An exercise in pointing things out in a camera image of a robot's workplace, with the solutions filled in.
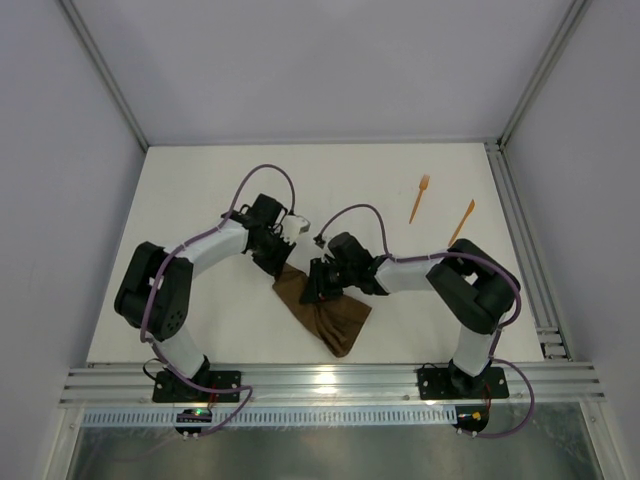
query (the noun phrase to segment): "white table surface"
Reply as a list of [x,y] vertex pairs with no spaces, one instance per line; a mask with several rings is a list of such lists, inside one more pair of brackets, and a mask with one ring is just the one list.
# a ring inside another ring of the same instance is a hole
[[[143,241],[177,244],[219,221],[244,175],[274,163],[292,177],[296,213],[311,221],[289,263],[308,272],[319,256],[312,237],[329,217],[353,203],[377,206],[396,255],[446,247],[469,205],[476,207],[459,237],[473,240],[516,276],[520,270],[482,144],[286,145],[153,147],[149,150],[122,237],[88,356],[89,362],[141,362],[153,356],[113,309],[131,255]],[[423,174],[429,188],[413,224],[409,215]],[[240,203],[264,192],[288,207],[289,188],[279,173],[258,172]],[[353,211],[327,234],[348,230],[373,255],[382,253],[373,214]],[[308,333],[271,289],[273,279],[249,256],[228,258],[194,282],[186,326],[212,362],[230,363],[418,363],[453,355],[458,321],[433,292],[370,297],[348,293],[373,307],[351,353],[336,359]],[[540,361],[526,292],[518,321],[506,329],[496,356]]]

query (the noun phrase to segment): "brown cloth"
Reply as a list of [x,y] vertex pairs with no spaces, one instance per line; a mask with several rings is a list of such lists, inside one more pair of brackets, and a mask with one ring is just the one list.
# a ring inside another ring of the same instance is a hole
[[300,295],[307,281],[306,273],[286,264],[273,289],[293,316],[322,340],[331,353],[344,357],[351,351],[371,307],[346,295],[336,300],[303,305]]

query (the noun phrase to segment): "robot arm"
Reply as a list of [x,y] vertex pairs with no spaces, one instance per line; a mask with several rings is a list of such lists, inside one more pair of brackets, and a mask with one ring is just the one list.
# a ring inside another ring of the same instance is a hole
[[[322,239],[316,238],[316,243],[324,246]],[[346,232],[331,239],[327,247],[329,253],[324,259],[311,261],[309,283],[301,303],[337,298],[348,286],[369,295],[435,291],[462,324],[458,347],[449,365],[453,387],[466,397],[484,386],[483,373],[490,362],[498,325],[515,300],[511,286],[495,269],[445,254],[410,262],[373,257]],[[471,255],[504,270],[469,240],[458,240],[448,252]],[[515,278],[508,275],[519,289]],[[473,276],[476,278],[472,283],[467,281]]]
[[[277,277],[297,237],[309,226],[303,217],[260,194],[251,207],[234,211],[218,232],[188,245],[169,262],[153,304],[147,332],[155,340],[156,353],[186,378],[200,383],[209,362],[184,327],[192,281],[221,260],[247,252],[262,270]],[[145,242],[134,252],[115,301],[116,312],[132,327],[140,328],[153,279],[172,250]]]

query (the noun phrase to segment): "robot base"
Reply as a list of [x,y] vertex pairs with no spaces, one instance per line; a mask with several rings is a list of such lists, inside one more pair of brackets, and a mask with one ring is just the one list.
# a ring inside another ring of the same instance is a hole
[[[206,378],[198,378],[198,385],[219,389],[241,386],[242,374],[239,371],[207,371],[205,374]],[[226,393],[212,395],[201,392],[182,383],[173,373],[162,371],[157,374],[152,401],[154,403],[238,403],[240,401],[240,394]]]
[[[422,367],[417,371],[418,391],[421,400],[458,400],[463,398],[451,383],[447,367]],[[500,367],[489,367],[484,372],[484,381],[489,386],[491,398],[509,398],[509,387]],[[482,400],[484,389],[464,398]]]

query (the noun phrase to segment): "gray wall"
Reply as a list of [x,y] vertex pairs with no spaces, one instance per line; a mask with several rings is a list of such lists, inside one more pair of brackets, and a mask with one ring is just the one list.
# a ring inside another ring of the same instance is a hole
[[595,1],[509,154],[571,337],[640,450],[640,3]]
[[0,476],[42,467],[142,152],[53,0],[0,4]]
[[150,143],[496,137],[569,0],[76,0]]

